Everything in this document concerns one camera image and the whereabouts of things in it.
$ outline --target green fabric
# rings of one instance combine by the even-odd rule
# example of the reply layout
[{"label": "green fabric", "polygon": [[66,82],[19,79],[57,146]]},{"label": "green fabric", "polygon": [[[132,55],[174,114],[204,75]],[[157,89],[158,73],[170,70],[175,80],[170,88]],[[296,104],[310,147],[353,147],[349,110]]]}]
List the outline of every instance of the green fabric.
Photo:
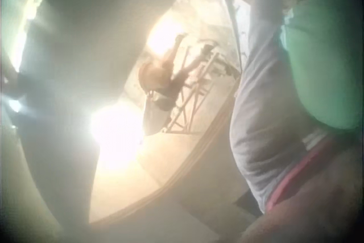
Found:
[{"label": "green fabric", "polygon": [[301,103],[336,129],[355,129],[363,119],[362,18],[353,0],[304,0],[283,27]]}]

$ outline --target person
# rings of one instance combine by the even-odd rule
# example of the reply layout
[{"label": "person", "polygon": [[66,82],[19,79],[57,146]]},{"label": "person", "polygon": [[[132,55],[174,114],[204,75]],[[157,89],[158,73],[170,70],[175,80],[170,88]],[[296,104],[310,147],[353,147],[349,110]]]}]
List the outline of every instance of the person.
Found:
[{"label": "person", "polygon": [[160,132],[169,123],[171,110],[189,74],[206,60],[211,50],[217,45],[205,44],[198,57],[173,76],[175,57],[185,37],[186,34],[176,37],[173,49],[162,61],[144,63],[139,69],[139,84],[146,93],[143,117],[143,130],[146,136]]},{"label": "person", "polygon": [[336,242],[362,219],[362,129],[333,130],[302,104],[280,42],[282,2],[251,0],[230,144],[264,215],[239,242]]}]

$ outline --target gray fabric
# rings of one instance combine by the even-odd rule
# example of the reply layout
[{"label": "gray fabric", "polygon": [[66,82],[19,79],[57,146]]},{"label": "gray fabric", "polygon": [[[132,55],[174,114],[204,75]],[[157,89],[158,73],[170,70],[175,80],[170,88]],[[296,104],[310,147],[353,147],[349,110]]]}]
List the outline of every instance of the gray fabric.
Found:
[{"label": "gray fabric", "polygon": [[230,127],[235,161],[262,212],[277,184],[307,154],[300,131],[305,114],[279,43],[282,17],[282,0],[252,1],[250,55]]}]

